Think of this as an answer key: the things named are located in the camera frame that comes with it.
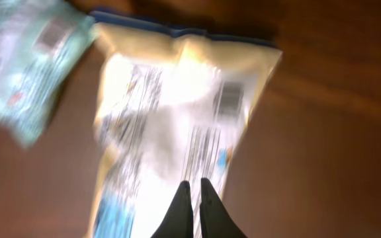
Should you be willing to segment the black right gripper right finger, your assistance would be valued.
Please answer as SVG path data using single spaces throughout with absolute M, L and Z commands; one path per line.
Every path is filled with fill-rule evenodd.
M 200 224 L 203 238 L 247 238 L 233 222 L 208 178 L 201 178 Z

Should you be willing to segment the mint green wipes pack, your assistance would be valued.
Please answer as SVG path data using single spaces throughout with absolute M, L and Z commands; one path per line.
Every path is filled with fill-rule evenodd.
M 67 1 L 0 1 L 0 126 L 23 147 L 46 129 L 92 25 Z

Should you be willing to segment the cream snack bag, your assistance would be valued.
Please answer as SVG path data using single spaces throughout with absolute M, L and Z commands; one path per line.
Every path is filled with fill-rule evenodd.
M 151 237 L 181 182 L 189 237 L 202 237 L 201 180 L 221 196 L 228 169 L 282 52 L 97 9 L 101 69 L 95 137 L 103 148 L 88 237 Z

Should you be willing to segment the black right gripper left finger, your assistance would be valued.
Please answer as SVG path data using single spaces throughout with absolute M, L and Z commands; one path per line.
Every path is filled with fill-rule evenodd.
M 190 184 L 184 180 L 151 238 L 193 238 L 193 224 Z

